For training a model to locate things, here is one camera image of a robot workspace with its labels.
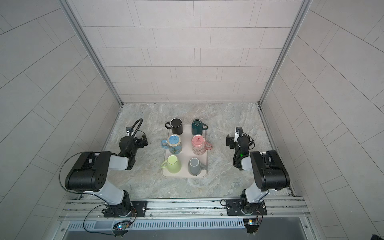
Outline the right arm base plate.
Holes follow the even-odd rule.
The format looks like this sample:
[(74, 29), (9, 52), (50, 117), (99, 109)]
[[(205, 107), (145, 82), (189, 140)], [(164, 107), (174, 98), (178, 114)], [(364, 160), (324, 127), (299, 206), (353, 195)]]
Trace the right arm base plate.
[(268, 214), (265, 202), (250, 204), (240, 199), (226, 200), (228, 216), (265, 216)]

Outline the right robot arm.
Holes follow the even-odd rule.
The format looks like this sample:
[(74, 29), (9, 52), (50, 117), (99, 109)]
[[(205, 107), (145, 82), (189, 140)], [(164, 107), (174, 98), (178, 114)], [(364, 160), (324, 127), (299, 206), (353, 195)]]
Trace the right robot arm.
[(229, 216), (264, 216), (264, 198), (271, 190), (280, 191), (290, 185), (289, 174), (277, 151), (251, 151), (251, 138), (243, 134), (226, 137), (226, 145), (235, 150), (233, 165), (240, 171), (252, 171), (254, 182), (244, 189), (239, 200), (226, 200)]

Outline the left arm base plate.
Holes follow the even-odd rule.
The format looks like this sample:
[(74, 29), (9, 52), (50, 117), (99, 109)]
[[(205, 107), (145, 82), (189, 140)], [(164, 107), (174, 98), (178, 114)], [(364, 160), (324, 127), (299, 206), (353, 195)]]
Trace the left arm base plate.
[(144, 217), (147, 203), (147, 201), (123, 201), (118, 205), (107, 205), (102, 214), (105, 218)]

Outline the dark green mug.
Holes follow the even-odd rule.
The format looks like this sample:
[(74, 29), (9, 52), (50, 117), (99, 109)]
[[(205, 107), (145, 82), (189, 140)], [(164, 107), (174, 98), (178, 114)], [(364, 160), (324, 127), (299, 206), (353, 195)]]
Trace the dark green mug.
[(192, 135), (202, 135), (208, 130), (208, 125), (204, 124), (200, 119), (195, 119), (192, 122)]

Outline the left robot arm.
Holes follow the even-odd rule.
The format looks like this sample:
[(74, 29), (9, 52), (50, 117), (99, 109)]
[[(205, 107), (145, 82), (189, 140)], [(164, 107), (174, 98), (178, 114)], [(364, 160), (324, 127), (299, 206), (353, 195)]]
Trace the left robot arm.
[(120, 140), (121, 153), (82, 152), (65, 179), (65, 187), (78, 193), (91, 194), (106, 202), (105, 218), (144, 217), (146, 201), (131, 201), (129, 194), (107, 179), (111, 171), (132, 170), (138, 149), (148, 145), (146, 134), (125, 136)]

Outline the black mug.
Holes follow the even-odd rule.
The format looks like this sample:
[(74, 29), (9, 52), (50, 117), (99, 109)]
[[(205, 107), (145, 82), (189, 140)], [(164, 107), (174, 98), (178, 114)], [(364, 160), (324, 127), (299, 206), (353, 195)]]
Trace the black mug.
[(179, 118), (174, 118), (170, 122), (165, 123), (165, 127), (171, 130), (174, 135), (181, 135), (184, 131), (183, 122)]

